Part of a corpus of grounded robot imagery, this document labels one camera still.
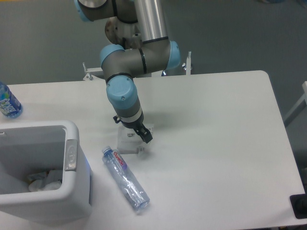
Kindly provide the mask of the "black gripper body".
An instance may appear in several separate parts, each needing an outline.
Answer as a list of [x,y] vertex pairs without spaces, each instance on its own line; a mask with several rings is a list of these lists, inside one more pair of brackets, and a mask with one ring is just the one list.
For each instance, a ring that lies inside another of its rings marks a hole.
[[121,123],[126,128],[140,130],[143,126],[144,115],[141,113],[141,115],[132,122],[124,121],[124,119],[121,119],[118,115],[114,116],[113,120],[116,124]]

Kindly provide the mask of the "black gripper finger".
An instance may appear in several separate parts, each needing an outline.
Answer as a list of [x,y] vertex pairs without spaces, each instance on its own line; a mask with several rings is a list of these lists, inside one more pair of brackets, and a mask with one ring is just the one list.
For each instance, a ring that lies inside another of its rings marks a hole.
[[151,132],[149,131],[149,129],[145,127],[144,124],[136,126],[134,128],[134,131],[138,136],[141,137],[142,141],[145,142],[146,144],[148,144],[153,139]]

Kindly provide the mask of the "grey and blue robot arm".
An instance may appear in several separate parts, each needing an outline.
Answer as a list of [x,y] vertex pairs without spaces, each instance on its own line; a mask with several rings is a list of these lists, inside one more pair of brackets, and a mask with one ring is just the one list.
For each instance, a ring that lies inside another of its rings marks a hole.
[[153,137],[144,126],[144,115],[134,77],[176,68],[180,50],[170,41],[159,0],[76,0],[75,7],[85,22],[117,17],[124,24],[137,23],[141,33],[140,48],[107,45],[100,52],[101,68],[106,81],[107,98],[117,115],[113,118],[133,129],[143,142]]

